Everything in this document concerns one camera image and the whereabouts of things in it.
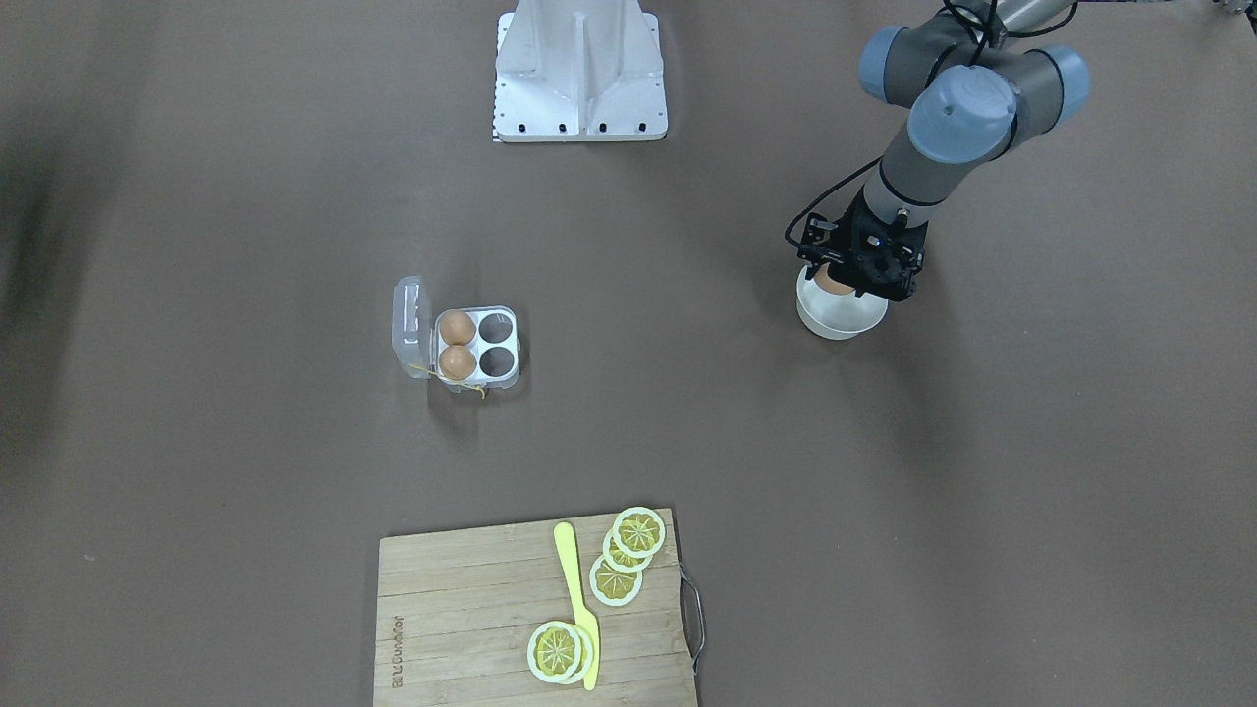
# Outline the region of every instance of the robotic arm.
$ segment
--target robotic arm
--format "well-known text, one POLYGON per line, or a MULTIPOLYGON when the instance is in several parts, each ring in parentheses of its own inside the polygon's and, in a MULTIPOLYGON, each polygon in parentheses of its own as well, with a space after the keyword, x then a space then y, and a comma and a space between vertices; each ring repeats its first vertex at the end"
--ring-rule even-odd
POLYGON ((856 297, 871 293, 903 302, 916 291, 929 219, 960 181, 1062 123, 1091 91, 1086 63, 1068 47, 1024 54, 1004 49, 1012 39, 1062 26, 1072 19, 1076 3, 945 0, 944 5, 916 29, 889 26, 869 42, 860 59, 860 83, 872 97, 910 108, 908 121, 881 159, 866 166, 877 170, 842 218, 811 213, 818 199, 787 229, 787 240, 808 262, 799 281, 799 313, 822 336, 828 335, 817 331, 804 312, 804 299, 815 296, 804 289, 817 287, 813 279, 822 268, 821 284, 828 294, 854 291, 856 297), (1063 21, 1037 29, 1067 8, 1063 21), (791 231, 804 215, 803 237, 794 240, 791 231))

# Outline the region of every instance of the citrus slice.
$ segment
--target citrus slice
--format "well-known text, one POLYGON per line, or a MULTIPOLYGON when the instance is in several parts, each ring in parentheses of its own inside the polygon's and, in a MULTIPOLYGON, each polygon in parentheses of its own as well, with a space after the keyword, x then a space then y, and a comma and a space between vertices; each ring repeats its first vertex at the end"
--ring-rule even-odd
POLYGON ((576 684, 583 681, 585 674, 593 667, 593 637, 591 637, 590 632, 582 629, 581 626, 573 624, 572 628, 576 629, 577 635, 581 637, 581 668, 572 673, 572 677, 559 684, 576 684))
POLYGON ((664 546, 664 520, 642 506, 625 508, 611 526, 611 540, 630 557, 650 557, 664 546))
POLYGON ((641 591, 641 572, 617 572, 600 555, 590 567, 590 589, 607 606, 623 606, 641 591))
POLYGON ((607 531, 606 537, 602 538, 602 559, 606 560, 608 567, 617 572, 626 575, 640 572, 646 569, 646 565, 650 565, 650 557, 634 557, 625 552, 623 547, 620 547, 620 543, 615 541, 615 535, 611 531, 607 531))
POLYGON ((537 679, 562 683, 581 668, 581 634, 563 621, 546 621, 528 639, 528 669, 537 679))

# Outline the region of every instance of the clear plastic lid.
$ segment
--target clear plastic lid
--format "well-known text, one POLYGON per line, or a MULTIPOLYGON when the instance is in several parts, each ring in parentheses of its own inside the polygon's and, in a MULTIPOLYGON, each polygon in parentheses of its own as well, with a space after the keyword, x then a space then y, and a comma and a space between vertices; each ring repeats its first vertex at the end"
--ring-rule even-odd
POLYGON ((393 352, 406 375, 432 377, 432 309, 419 276, 407 276, 393 287, 393 352))

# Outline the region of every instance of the knife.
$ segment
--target knife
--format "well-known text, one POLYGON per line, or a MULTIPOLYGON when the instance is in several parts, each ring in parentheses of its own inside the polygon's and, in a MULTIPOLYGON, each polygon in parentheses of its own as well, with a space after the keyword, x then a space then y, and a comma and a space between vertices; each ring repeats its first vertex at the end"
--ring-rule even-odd
POLYGON ((593 689, 598 682, 598 659, 602 654, 602 638, 598 635, 598 618, 585 605, 585 591, 581 589, 581 560, 576 554, 576 531, 572 523, 563 521, 554 526, 554 547, 558 561, 563 565, 563 579, 567 580, 567 594, 572 599, 572 615, 576 625, 585 629, 593 639, 593 663, 585 673, 585 689, 593 689))

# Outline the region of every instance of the light blue cap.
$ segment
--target light blue cap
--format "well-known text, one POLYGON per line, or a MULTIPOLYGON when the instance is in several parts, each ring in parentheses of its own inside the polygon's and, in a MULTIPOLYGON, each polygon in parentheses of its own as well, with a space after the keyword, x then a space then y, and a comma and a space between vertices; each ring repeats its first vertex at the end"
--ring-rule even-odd
POLYGON ((1087 102, 1087 97, 1091 96, 1091 72, 1087 69, 1087 63, 1082 60, 1082 55, 1063 44, 1043 47, 1037 52, 1051 57, 1052 62, 1056 63, 1056 70, 1061 72, 1061 88, 1065 96, 1061 101, 1061 116, 1052 125, 1056 127, 1077 113, 1079 108, 1087 102))
POLYGON ((860 86, 865 93, 877 101, 886 102, 886 58, 890 57, 890 45, 895 43, 899 33, 906 26, 884 26, 872 35, 865 50, 860 54, 860 86))
POLYGON ((963 165, 994 150, 1008 135, 1017 97, 984 67, 952 67, 913 103, 908 137, 935 162, 963 165))

